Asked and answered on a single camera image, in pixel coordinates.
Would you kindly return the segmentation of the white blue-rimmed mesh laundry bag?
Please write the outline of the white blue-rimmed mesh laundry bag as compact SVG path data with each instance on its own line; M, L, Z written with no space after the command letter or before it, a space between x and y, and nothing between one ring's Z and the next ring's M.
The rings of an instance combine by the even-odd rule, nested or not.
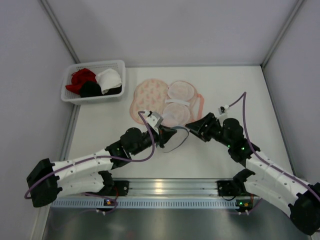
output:
M179 148L189 137L189 130L174 118L172 113L164 113L162 115L162 125L176 130L176 133L164 144L164 148L159 148L162 153L170 153Z

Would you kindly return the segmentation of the pink floral mesh laundry bag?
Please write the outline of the pink floral mesh laundry bag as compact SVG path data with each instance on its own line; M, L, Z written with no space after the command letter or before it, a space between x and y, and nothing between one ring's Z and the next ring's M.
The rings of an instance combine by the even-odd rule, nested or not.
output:
M204 102L203 96L187 81L167 84L151 78L135 88L129 112L138 124L143 124L138 112L148 110L160 114L166 127L185 126L203 117Z

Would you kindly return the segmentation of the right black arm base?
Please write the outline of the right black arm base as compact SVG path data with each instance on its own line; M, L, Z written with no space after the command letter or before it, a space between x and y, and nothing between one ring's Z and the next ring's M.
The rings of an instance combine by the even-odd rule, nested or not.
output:
M216 183L220 197L247 197L250 195L246 191L244 183L239 180L218 180Z

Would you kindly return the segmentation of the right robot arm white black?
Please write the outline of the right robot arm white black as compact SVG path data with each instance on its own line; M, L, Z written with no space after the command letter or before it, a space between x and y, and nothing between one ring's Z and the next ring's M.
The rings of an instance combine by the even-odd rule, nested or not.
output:
M320 230L320 184L301 180L272 162L245 138L237 119L220 122L213 113L208 113L186 127L202 141L215 140L228 148L231 159L244 167L233 177L241 192L256 195L277 207L306 235Z

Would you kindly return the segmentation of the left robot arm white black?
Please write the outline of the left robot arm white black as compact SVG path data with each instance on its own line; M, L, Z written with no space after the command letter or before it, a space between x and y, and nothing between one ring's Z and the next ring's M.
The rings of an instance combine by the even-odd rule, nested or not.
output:
M162 125L148 127L146 132L132 127L118 141L87 156L56 162L42 159L26 178L28 190L24 198L40 208L69 195L108 196L115 185L111 170L133 163L132 156L151 148L149 156L139 162L149 160L156 147L164 148L176 134L175 128Z

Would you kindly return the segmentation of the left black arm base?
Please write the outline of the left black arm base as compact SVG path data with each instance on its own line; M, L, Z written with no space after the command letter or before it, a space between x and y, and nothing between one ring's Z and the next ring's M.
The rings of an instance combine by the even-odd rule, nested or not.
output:
M104 182L104 187L98 192L100 196L125 197L129 192L129 181L116 180Z

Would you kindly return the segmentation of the white bra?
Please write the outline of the white bra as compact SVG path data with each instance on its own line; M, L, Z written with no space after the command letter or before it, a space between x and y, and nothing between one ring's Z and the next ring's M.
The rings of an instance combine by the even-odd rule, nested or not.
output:
M98 73L95 80L100 86L102 95L119 94L122 89L122 79L116 70L111 68Z

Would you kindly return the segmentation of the black garment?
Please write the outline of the black garment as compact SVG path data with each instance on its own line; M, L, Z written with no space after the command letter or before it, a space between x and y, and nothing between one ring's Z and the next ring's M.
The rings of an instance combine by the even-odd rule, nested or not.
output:
M100 96L116 95L121 93L121 91L122 91L122 86L119 86L119 87L108 89L107 92L102 93L102 89L98 83L87 81L80 88L79 95L81 98L100 97Z

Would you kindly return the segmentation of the red garment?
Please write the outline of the red garment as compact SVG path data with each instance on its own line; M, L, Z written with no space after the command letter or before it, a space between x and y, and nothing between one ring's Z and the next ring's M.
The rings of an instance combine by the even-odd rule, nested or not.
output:
M68 91L79 95L79 90L85 82L97 82L96 74L87 68L83 68L77 72L74 72L71 75L71 84L66 85L65 88Z

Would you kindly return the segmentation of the white plastic basket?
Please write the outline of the white plastic basket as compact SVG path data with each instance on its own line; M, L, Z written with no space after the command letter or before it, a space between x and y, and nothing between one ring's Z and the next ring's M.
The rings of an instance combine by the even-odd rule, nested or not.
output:
M61 100L74 105L103 103L125 92L126 66L122 60L70 65L64 72Z

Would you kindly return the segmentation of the aluminium mounting rail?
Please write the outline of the aluminium mounting rail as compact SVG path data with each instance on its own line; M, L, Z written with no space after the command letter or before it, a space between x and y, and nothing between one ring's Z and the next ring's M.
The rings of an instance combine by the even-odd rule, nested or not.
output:
M119 178L127 181L127 197L132 198L218 198L222 186L219 182L230 182L231 178Z

